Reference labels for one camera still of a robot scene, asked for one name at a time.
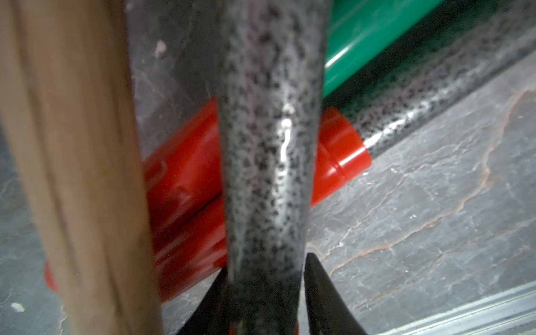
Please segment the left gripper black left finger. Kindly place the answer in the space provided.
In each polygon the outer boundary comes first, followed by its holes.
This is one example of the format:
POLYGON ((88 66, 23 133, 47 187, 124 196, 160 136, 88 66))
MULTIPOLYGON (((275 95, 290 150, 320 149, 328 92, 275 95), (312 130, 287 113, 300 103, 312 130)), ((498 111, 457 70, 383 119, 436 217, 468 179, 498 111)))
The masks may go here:
POLYGON ((230 333, 228 269, 223 268, 178 335, 230 333))

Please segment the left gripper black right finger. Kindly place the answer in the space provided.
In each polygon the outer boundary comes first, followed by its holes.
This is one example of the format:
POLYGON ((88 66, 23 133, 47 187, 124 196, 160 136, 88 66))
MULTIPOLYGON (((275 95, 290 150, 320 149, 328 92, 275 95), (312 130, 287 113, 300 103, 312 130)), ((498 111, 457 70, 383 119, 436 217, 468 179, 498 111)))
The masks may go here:
POLYGON ((304 289, 310 334, 367 334, 314 253, 305 259, 304 289))

